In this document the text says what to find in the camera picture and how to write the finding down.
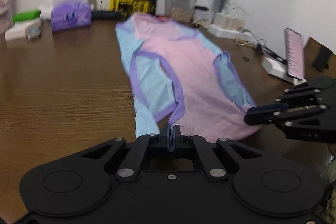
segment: smartphone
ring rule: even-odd
[[[303,38],[299,33],[285,29],[287,49],[287,74],[290,77],[303,80],[305,78],[305,58],[303,53]]]

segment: metal screw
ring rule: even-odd
[[[219,178],[219,177],[224,177],[226,175],[226,172],[223,169],[216,168],[216,169],[210,170],[209,174],[212,175],[213,177]]]
[[[124,168],[118,171],[118,175],[123,178],[127,178],[127,177],[134,175],[134,171],[130,168]]]
[[[176,175],[168,175],[167,178],[170,179],[170,180],[175,180],[175,179],[177,179],[177,176]]]

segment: small box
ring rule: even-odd
[[[40,10],[32,10],[19,13],[13,17],[13,22],[24,22],[27,20],[34,20],[36,18],[40,18],[40,15],[41,15]]]
[[[25,38],[30,30],[38,28],[40,26],[40,19],[15,23],[14,27],[11,27],[7,31],[5,31],[5,39],[6,41],[11,41],[15,39]]]
[[[53,32],[91,25],[91,6],[88,4],[63,4],[51,12]]]
[[[189,23],[194,15],[197,0],[166,0],[166,15],[172,19]]]

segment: light blue sleeve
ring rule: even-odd
[[[155,122],[153,115],[149,109],[140,102],[137,98],[134,98],[134,110],[135,110],[135,136],[139,138],[142,135],[157,133],[160,130]]]
[[[132,55],[141,48],[144,39],[135,37],[131,20],[118,25],[115,31],[121,53],[121,62],[129,76]],[[136,68],[140,89],[148,104],[145,105],[136,96],[134,97],[135,135],[138,138],[149,133],[159,133],[154,116],[173,104],[175,97],[172,81],[162,71],[159,60],[138,56],[136,58]]]
[[[223,52],[214,60],[214,69],[218,83],[226,97],[231,99],[243,111],[244,105],[255,106],[244,85],[241,83],[238,73],[231,63],[229,52]]]

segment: white device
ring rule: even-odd
[[[41,11],[40,18],[43,20],[51,20],[51,11],[53,10],[52,6],[39,6],[38,8]]]
[[[307,82],[306,79],[298,80],[296,78],[289,77],[287,74],[287,66],[272,58],[264,57],[261,65],[269,75],[273,75],[294,85],[299,85]]]

